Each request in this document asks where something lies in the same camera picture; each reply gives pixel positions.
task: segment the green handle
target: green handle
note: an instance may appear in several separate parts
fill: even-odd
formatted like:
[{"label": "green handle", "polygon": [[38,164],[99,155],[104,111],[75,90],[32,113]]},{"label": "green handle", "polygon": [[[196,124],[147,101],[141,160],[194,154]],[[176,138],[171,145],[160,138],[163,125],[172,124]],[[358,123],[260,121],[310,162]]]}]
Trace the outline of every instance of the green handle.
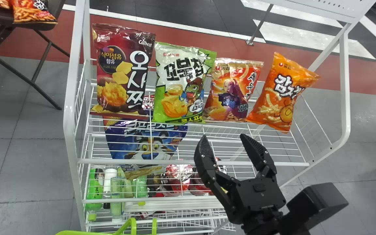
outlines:
[{"label": "green handle", "polygon": [[136,235],[136,219],[135,218],[130,218],[126,221],[126,223],[121,226],[120,229],[117,230],[117,232],[113,233],[113,235],[123,235],[124,231],[128,228],[131,227],[130,235]]},{"label": "green handle", "polygon": [[[158,219],[153,218],[152,219],[152,233],[151,235],[156,235],[157,232],[157,222]],[[124,231],[130,227],[130,235],[136,235],[136,219],[130,218],[126,221],[126,223],[121,226],[120,229],[117,230],[117,232],[113,233],[113,235],[123,235]],[[56,235],[101,235],[105,233],[98,233],[98,232],[82,232],[82,231],[61,231],[58,232]]]}]

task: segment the cartoon tiger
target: cartoon tiger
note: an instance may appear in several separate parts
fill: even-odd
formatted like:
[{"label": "cartoon tiger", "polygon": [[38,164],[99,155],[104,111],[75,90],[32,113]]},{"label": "cartoon tiger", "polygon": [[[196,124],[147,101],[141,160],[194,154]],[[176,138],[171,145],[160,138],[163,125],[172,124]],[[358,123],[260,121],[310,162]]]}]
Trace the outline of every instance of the cartoon tiger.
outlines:
[{"label": "cartoon tiger", "polygon": [[[161,131],[158,136],[145,136],[142,133],[135,134],[134,142],[138,143],[134,152],[129,152],[124,159],[156,159],[169,160],[175,152],[163,144],[163,140],[168,138],[167,131]],[[137,165],[139,168],[149,167],[152,165]]]}]

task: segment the cartoon character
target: cartoon character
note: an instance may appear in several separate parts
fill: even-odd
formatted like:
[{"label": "cartoon character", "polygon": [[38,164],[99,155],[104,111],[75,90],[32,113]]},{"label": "cartoon character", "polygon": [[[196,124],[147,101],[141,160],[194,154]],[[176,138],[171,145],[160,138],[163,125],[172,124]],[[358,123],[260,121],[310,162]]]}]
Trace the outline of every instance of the cartoon character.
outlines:
[{"label": "cartoon character", "polygon": [[181,95],[181,100],[185,100],[185,103],[188,106],[188,112],[185,116],[191,116],[198,113],[191,112],[190,107],[196,100],[199,100],[203,94],[203,80],[200,77],[197,77],[194,80],[187,79],[187,82],[188,84]]},{"label": "cartoon character", "polygon": [[[161,131],[158,136],[147,136],[142,133],[135,133],[134,143],[137,143],[137,148],[133,152],[124,155],[124,159],[157,159],[169,160],[175,153],[169,149],[163,140],[168,138],[167,131]],[[152,165],[138,165],[139,168],[144,168]]]},{"label": "cartoon character", "polygon": [[211,92],[214,97],[218,97],[222,109],[215,109],[210,112],[210,116],[217,120],[224,120],[230,112],[238,118],[245,118],[247,115],[248,103],[240,89],[237,80],[229,78],[224,81],[223,93]]}]

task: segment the plastic bottle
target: plastic bottle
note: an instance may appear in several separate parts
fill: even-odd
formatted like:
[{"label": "plastic bottle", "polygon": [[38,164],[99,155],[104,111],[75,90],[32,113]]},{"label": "plastic bottle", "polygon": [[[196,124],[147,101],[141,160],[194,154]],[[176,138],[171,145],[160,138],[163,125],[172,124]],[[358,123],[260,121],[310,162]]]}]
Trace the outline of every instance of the plastic bottle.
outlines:
[{"label": "plastic bottle", "polygon": [[[103,192],[104,169],[103,166],[93,165],[89,170],[88,193],[86,199],[101,199]],[[101,203],[85,204],[85,210],[88,212],[88,220],[97,219],[97,211],[102,207]]]},{"label": "plastic bottle", "polygon": [[[110,179],[111,181],[111,198],[123,198],[123,179],[121,177],[113,177]],[[113,222],[119,222],[122,220],[122,216],[124,213],[124,202],[112,202],[110,205],[111,216]]]},{"label": "plastic bottle", "polygon": [[[148,196],[147,176],[140,176],[133,180],[133,193],[135,198],[143,198]],[[139,206],[144,206],[146,202],[138,203]]]},{"label": "plastic bottle", "polygon": [[[111,198],[111,178],[117,176],[117,169],[116,168],[106,168],[105,169],[105,177],[104,177],[104,187],[103,187],[103,199],[110,199]],[[104,203],[104,209],[110,209],[110,203]]]}]

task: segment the folding chair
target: folding chair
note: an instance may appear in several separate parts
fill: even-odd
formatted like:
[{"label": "folding chair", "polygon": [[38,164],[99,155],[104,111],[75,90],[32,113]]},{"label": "folding chair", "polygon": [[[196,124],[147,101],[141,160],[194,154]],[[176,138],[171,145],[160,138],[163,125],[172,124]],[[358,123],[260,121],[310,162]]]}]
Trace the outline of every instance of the folding chair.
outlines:
[{"label": "folding chair", "polygon": [[[58,18],[60,15],[60,12],[62,10],[63,4],[65,0],[50,0],[48,9],[50,13]],[[49,101],[55,108],[58,110],[62,110],[62,108],[52,99],[50,96],[48,96],[37,84],[36,79],[39,76],[40,70],[43,66],[43,63],[46,60],[47,54],[49,53],[50,48],[53,46],[58,51],[62,52],[66,56],[70,56],[68,52],[64,51],[60,47],[58,47],[56,44],[54,44],[50,39],[48,39],[41,31],[48,31],[55,27],[54,24],[43,24],[43,23],[29,23],[29,24],[13,24],[14,18],[12,16],[12,10],[10,9],[3,9],[0,8],[0,44],[14,31],[15,28],[28,28],[30,30],[35,31],[37,34],[39,34],[40,37],[42,37],[48,44],[46,46],[46,49],[43,53],[42,58],[40,59],[39,64],[37,65],[36,71],[34,71],[33,77],[31,79],[24,76],[22,73],[20,73],[18,70],[7,64],[5,61],[0,59],[0,64],[4,66],[6,69],[14,73],[16,76],[21,78],[24,82],[27,82],[30,86],[32,86],[36,91],[38,91],[44,98],[46,98],[47,101]]]}]

